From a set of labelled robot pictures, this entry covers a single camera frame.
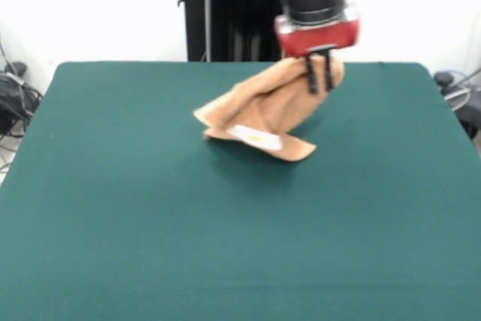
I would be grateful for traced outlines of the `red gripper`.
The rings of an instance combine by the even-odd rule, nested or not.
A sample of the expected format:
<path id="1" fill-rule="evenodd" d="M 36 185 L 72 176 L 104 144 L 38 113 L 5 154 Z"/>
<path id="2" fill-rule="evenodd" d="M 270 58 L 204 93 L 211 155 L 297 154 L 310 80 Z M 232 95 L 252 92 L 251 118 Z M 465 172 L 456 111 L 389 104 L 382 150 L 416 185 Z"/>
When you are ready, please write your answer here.
<path id="1" fill-rule="evenodd" d="M 355 5 L 346 6 L 337 19 L 315 26 L 295 24 L 288 15 L 279 15 L 274 21 L 274 30 L 284 56 L 305 56 L 308 88 L 310 94 L 318 93 L 316 74 L 310 49 L 351 47 L 358 40 L 360 16 Z M 323 50 L 325 58 L 325 89 L 333 90 L 330 50 Z"/>

